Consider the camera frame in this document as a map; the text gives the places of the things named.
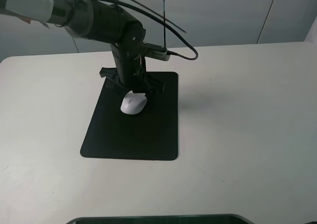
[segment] white table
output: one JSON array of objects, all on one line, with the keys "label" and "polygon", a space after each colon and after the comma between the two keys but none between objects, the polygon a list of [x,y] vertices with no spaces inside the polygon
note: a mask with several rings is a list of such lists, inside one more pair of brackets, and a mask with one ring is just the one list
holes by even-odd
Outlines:
[{"label": "white table", "polygon": [[0,223],[229,213],[255,224],[317,221],[317,47],[197,50],[196,61],[147,60],[148,70],[179,74],[170,162],[80,156],[110,52],[4,60]]}]

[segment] mouse pad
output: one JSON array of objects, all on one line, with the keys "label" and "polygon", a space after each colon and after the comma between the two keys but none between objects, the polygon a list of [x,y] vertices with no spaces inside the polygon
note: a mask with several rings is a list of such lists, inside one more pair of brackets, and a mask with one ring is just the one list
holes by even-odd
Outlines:
[{"label": "mouse pad", "polygon": [[127,115],[121,103],[128,91],[104,83],[80,154],[87,158],[170,161],[178,156],[178,75],[149,72],[165,83],[137,115]]}]

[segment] white computer mouse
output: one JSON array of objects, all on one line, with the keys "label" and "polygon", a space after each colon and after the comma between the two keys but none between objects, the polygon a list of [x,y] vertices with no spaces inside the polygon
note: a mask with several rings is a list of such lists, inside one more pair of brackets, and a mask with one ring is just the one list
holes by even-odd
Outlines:
[{"label": "white computer mouse", "polygon": [[132,91],[127,93],[121,104],[121,111],[125,114],[135,115],[144,108],[147,103],[145,93],[134,94]]}]

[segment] black cable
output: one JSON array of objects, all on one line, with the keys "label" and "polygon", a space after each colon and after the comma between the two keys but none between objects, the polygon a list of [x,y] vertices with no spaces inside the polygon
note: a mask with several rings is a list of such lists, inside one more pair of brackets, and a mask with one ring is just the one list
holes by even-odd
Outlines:
[{"label": "black cable", "polygon": [[136,6],[130,5],[130,4],[125,3],[125,2],[117,1],[117,0],[98,0],[98,1],[110,2],[110,3],[117,4],[117,5],[120,5],[123,7],[127,7],[129,9],[132,9],[134,11],[137,11],[137,12],[149,17],[150,19],[154,20],[155,22],[158,22],[159,24],[161,24],[163,26],[166,26],[166,28],[168,30],[170,30],[175,36],[177,36],[186,46],[188,46],[195,53],[195,57],[189,58],[189,57],[186,57],[183,55],[179,55],[178,53],[175,53],[175,52],[169,52],[169,54],[174,55],[174,56],[179,56],[179,57],[182,57],[182,58],[188,59],[188,60],[195,60],[198,58],[198,52],[196,51],[196,49],[192,45],[190,45],[174,28],[172,28],[167,23],[164,23],[162,20],[158,19],[157,17],[153,16],[152,14],[150,14],[150,13],[148,13],[148,12],[146,12],[146,11],[136,7]]},{"label": "black cable", "polygon": [[[138,2],[138,1],[136,1],[136,0],[130,0],[130,1],[132,1],[132,2],[134,2],[134,3],[136,3],[136,4],[138,4],[139,6],[141,6],[141,7],[145,8],[145,9],[147,9],[148,11],[150,11],[150,12],[153,13],[153,14],[155,14],[156,16],[159,16],[160,18],[163,18],[163,19],[164,19],[164,16],[160,15],[159,13],[157,13],[157,12],[155,12],[154,10],[150,9],[149,7],[147,7],[147,6],[143,5],[143,4],[141,4],[140,2]],[[171,22],[171,21],[168,20],[167,18],[166,18],[166,21],[169,22],[170,24],[172,24],[173,26],[177,27],[177,28],[178,28],[179,30],[181,30],[182,32],[186,33],[186,31],[185,31],[184,29],[180,28],[179,26],[177,26],[175,23]]]},{"label": "black cable", "polygon": [[[163,19],[164,19],[164,23],[165,23],[165,20],[166,20],[166,17],[165,17],[165,0],[163,0]],[[166,27],[165,27],[165,25],[164,25],[163,36],[164,36],[164,47],[166,47]]]}]

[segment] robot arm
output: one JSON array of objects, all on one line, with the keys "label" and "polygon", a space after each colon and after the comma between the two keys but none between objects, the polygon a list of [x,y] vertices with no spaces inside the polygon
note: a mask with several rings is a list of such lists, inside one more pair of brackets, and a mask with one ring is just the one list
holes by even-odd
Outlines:
[{"label": "robot arm", "polygon": [[164,84],[147,75],[144,57],[168,60],[167,49],[143,43],[142,23],[118,5],[97,0],[0,0],[0,13],[45,20],[64,27],[72,37],[110,43],[116,68],[102,68],[102,77],[134,92],[163,91]]}]

